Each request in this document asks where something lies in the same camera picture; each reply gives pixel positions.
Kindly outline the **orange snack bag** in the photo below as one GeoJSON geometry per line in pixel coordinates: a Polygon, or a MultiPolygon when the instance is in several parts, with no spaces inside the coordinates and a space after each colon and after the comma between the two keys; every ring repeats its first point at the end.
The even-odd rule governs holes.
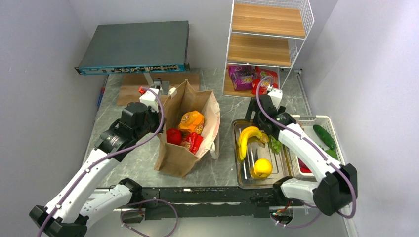
{"type": "Polygon", "coordinates": [[[204,128],[205,117],[198,111],[191,111],[185,113],[177,129],[182,133],[197,133],[201,134],[204,128]]]}

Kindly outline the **red apple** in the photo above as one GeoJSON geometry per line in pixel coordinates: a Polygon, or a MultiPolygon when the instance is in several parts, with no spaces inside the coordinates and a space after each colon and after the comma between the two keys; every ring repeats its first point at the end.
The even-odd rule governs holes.
{"type": "Polygon", "coordinates": [[[176,128],[171,128],[166,131],[167,143],[180,146],[182,143],[182,133],[176,128]]]}

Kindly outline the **brown burlap grocery bag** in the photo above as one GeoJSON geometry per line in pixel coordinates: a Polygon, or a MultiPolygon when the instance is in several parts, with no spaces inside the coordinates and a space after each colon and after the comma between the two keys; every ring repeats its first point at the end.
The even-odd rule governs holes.
{"type": "Polygon", "coordinates": [[[213,91],[196,91],[185,80],[169,91],[163,108],[156,171],[184,178],[206,153],[218,158],[221,115],[213,91]]]}

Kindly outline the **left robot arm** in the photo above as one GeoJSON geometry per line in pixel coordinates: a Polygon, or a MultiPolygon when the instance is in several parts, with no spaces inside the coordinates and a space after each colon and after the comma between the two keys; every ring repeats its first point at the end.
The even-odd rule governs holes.
{"type": "Polygon", "coordinates": [[[129,152],[141,146],[141,138],[149,133],[155,137],[163,125],[164,111],[159,99],[129,103],[121,117],[100,135],[85,163],[63,190],[46,205],[36,205],[30,211],[39,228],[37,235],[83,237],[114,209],[138,206],[143,200],[142,186],[130,178],[122,179],[100,197],[89,197],[129,152]]]}

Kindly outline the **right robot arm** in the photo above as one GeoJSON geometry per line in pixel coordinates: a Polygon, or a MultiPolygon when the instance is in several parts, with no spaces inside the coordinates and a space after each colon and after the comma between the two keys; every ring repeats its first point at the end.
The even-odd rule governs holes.
{"type": "Polygon", "coordinates": [[[293,152],[314,175],[315,181],[288,176],[273,185],[272,198],[278,205],[290,199],[311,203],[321,213],[335,213],[352,218],[357,207],[357,170],[342,164],[320,148],[301,128],[297,120],[280,106],[275,107],[267,94],[250,100],[245,116],[257,128],[276,139],[293,152]]]}

